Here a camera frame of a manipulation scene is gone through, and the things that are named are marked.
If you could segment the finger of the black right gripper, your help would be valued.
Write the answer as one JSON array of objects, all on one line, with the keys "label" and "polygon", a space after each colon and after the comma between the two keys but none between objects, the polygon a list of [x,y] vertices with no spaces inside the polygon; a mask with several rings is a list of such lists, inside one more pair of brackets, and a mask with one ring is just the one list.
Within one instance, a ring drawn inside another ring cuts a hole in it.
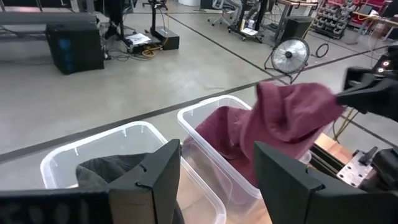
[{"label": "finger of the black right gripper", "polygon": [[380,106],[378,99],[382,88],[377,87],[381,82],[381,79],[345,81],[343,91],[336,94],[337,102],[340,105],[352,107],[362,114],[383,114],[383,107]]}]

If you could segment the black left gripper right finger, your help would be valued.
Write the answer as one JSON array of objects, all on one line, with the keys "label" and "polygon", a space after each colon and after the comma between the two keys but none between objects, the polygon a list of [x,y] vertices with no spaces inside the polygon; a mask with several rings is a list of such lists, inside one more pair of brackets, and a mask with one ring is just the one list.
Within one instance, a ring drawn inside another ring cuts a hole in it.
[{"label": "black left gripper right finger", "polygon": [[272,223],[397,224],[397,192],[365,192],[256,141],[254,170]]}]

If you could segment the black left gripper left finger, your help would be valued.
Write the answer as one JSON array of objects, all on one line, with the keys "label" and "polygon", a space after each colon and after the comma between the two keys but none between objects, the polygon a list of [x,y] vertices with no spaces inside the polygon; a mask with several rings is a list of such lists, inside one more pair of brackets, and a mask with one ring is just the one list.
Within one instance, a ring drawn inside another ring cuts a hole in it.
[{"label": "black left gripper left finger", "polygon": [[181,224],[181,145],[172,139],[109,184],[114,224]]}]

